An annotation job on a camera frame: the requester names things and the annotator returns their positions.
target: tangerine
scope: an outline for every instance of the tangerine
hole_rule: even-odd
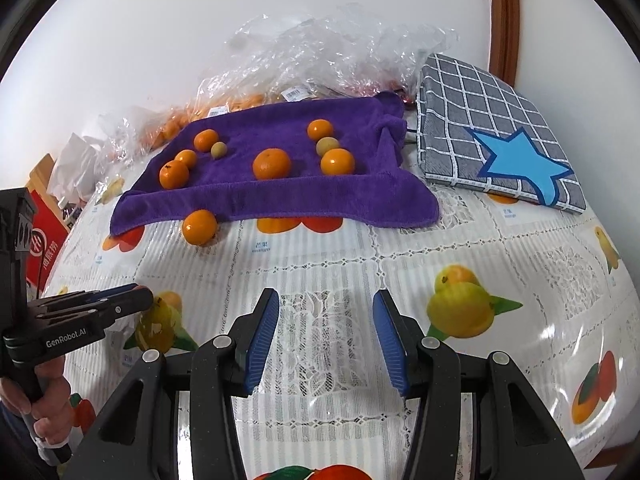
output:
[[[258,153],[252,168],[258,180],[285,178],[291,171],[291,159],[287,152],[280,148],[267,148]]]
[[[189,179],[189,168],[181,160],[171,160],[160,169],[160,186],[165,189],[178,189]]]
[[[302,219],[303,225],[316,233],[330,233],[342,226],[342,218],[330,216],[306,217]]]
[[[306,127],[306,134],[313,142],[318,142],[323,137],[331,137],[334,134],[334,126],[326,119],[316,119]]]
[[[220,140],[216,130],[202,130],[193,138],[193,145],[199,152],[209,152],[212,146]]]
[[[204,245],[218,230],[218,222],[211,211],[199,209],[182,222],[182,236],[191,245]]]
[[[325,175],[348,175],[356,169],[356,161],[344,148],[334,148],[322,156],[320,170]]]
[[[180,162],[184,162],[185,166],[192,170],[195,167],[196,162],[198,161],[198,156],[193,150],[182,150],[175,156],[174,160],[180,160]]]

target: blue gripper pad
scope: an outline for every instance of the blue gripper pad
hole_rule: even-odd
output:
[[[385,301],[382,299],[381,291],[377,291],[373,297],[373,323],[378,333],[391,384],[398,390],[400,396],[404,397],[409,392],[404,349],[386,309]]]
[[[280,313],[280,297],[273,290],[267,300],[267,305],[262,313],[262,318],[255,330],[251,346],[246,352],[246,374],[244,376],[244,387],[247,393],[251,393],[260,383],[264,364],[267,361],[271,340],[278,324],[278,314]]]

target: red box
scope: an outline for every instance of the red box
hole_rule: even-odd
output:
[[[45,243],[42,245],[42,241],[37,236],[31,237],[31,254],[27,258],[27,280],[31,282],[31,285],[35,285],[38,282],[38,274],[40,274],[38,290],[42,292],[67,232],[36,191],[31,191],[31,197],[38,208],[38,212],[33,218],[33,230],[42,235]]]

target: orange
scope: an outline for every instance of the orange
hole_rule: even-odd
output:
[[[337,464],[315,471],[310,480],[371,480],[371,477],[357,467]]]
[[[334,126],[326,119],[316,119],[306,127],[306,134],[313,142],[318,142],[323,137],[331,137],[334,134]]]
[[[199,209],[182,222],[182,236],[191,245],[204,245],[218,230],[218,222],[212,212]]]
[[[280,148],[267,148],[258,153],[252,168],[258,180],[285,178],[291,171],[291,159]]]
[[[320,169],[325,175],[349,175],[356,169],[356,161],[344,148],[334,148],[322,156]]]
[[[180,133],[180,125],[173,119],[169,119],[161,129],[164,140],[172,140]]]
[[[180,160],[171,160],[160,169],[160,186],[165,189],[178,189],[189,179],[189,168]]]
[[[602,361],[598,370],[598,392],[603,402],[607,402],[609,397],[616,391],[618,381],[616,379],[616,359],[609,350]]]
[[[300,225],[300,218],[258,218],[256,227],[261,233],[285,233]]]
[[[199,152],[208,152],[220,140],[216,130],[203,130],[193,138],[193,145]]]
[[[195,167],[196,162],[198,161],[198,156],[193,150],[182,150],[175,156],[174,160],[180,160],[180,162],[184,162],[187,168],[192,170]]]

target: printed orange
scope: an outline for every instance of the printed orange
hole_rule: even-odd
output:
[[[371,480],[371,477],[357,467],[337,464],[315,471],[310,480]]]
[[[136,246],[142,240],[142,235],[145,233],[145,227],[143,225],[134,227],[129,231],[119,235],[119,236],[107,236],[102,242],[102,250],[109,251],[114,247],[119,246],[120,251],[123,253],[128,253],[136,248]]]
[[[331,137],[334,134],[334,126],[326,119],[316,119],[306,127],[306,134],[313,142],[318,142],[323,137]]]
[[[258,180],[285,178],[291,171],[291,159],[280,148],[268,148],[258,153],[252,168]]]
[[[584,378],[584,381],[575,394],[571,406],[571,418],[574,424],[582,424],[587,420],[600,400],[598,388],[598,364],[594,364]]]
[[[300,218],[258,218],[256,227],[261,233],[274,235],[291,231],[300,225]]]
[[[302,223],[307,229],[316,233],[330,233],[338,230],[342,226],[342,218],[331,216],[309,216],[302,219]]]
[[[218,222],[211,211],[199,209],[182,222],[182,236],[191,245],[204,245],[218,230]]]
[[[348,175],[356,169],[356,161],[351,152],[344,148],[334,148],[322,156],[320,170],[325,175]]]
[[[487,195],[498,204],[515,204],[518,201],[517,198],[512,198],[511,196],[503,196],[495,193],[487,193]]]
[[[182,150],[175,156],[174,160],[184,162],[184,165],[192,170],[195,167],[196,162],[198,161],[198,156],[193,150]]]
[[[171,160],[160,169],[159,179],[165,189],[178,189],[187,183],[189,168],[180,160]]]
[[[210,152],[211,147],[220,140],[216,130],[203,130],[193,138],[193,145],[199,152]]]
[[[609,350],[602,361],[600,361],[600,369],[598,370],[598,392],[600,399],[607,402],[609,397],[616,391],[618,380],[616,378],[616,359]]]

